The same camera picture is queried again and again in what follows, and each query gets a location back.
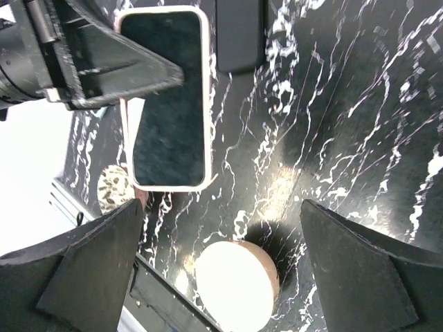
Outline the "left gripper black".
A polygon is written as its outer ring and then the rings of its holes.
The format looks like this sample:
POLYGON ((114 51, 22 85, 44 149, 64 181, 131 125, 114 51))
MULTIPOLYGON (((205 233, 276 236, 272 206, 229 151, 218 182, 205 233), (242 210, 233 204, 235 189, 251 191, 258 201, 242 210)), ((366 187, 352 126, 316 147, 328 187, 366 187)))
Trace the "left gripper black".
POLYGON ((178 86, 180 66, 117 33, 93 1, 10 1, 1 20, 1 109, 34 100, 70 111, 178 86))

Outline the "pink phone case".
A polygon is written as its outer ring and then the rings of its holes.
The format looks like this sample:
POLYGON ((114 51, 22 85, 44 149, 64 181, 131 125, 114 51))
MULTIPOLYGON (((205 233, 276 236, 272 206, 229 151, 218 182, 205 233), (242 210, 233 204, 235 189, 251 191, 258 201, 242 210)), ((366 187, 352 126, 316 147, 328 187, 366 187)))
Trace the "pink phone case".
POLYGON ((121 26, 123 19, 129 15, 137 14, 158 14, 158 13, 171 13, 171 12, 193 12, 200 20, 200 33, 201 33, 201 81, 202 81, 202 102, 203 102, 203 115, 204 115, 204 178, 202 182, 197 186, 158 186, 158 185, 141 185, 136 181, 134 175, 133 165, 133 148, 135 144, 136 135, 138 132, 139 124, 141 121, 141 114, 144 107, 145 95, 123 98, 120 100, 120 114, 123 125, 123 138, 125 144, 125 153, 127 157, 127 171, 129 179, 132 185, 143 191, 153 192, 198 192, 209 186, 211 178, 213 177, 212 171, 212 140, 210 134, 210 127, 212 125, 211 120, 211 70, 210 70, 210 23, 207 15, 203 10, 196 6, 190 5, 178 5, 178 6, 153 6, 153 7, 141 7, 130 8, 122 11, 116 19, 115 30, 121 33, 121 26))

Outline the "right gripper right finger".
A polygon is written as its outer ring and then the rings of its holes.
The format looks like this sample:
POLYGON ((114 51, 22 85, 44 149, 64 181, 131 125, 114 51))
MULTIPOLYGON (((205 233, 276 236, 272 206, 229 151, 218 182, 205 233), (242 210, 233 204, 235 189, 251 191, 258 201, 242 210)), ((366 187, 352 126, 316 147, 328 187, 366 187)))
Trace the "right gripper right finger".
POLYGON ((328 331, 441 331, 442 255, 302 202, 328 331))

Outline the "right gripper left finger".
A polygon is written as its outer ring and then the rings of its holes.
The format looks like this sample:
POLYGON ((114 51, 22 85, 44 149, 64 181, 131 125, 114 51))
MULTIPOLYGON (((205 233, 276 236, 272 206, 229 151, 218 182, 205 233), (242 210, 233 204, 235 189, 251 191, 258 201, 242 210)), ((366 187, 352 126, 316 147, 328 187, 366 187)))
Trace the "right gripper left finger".
POLYGON ((116 331, 143 223, 138 199, 1 256, 2 331, 116 331))

